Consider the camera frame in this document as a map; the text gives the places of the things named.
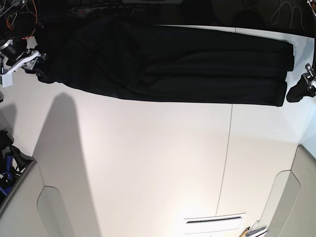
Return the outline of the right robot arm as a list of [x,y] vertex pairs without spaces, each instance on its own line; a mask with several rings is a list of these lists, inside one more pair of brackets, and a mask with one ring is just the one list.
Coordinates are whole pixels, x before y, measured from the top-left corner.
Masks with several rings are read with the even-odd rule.
[[27,49],[27,40],[42,27],[39,22],[38,0],[2,0],[0,2],[0,73],[4,74],[4,61],[13,66],[35,50]]

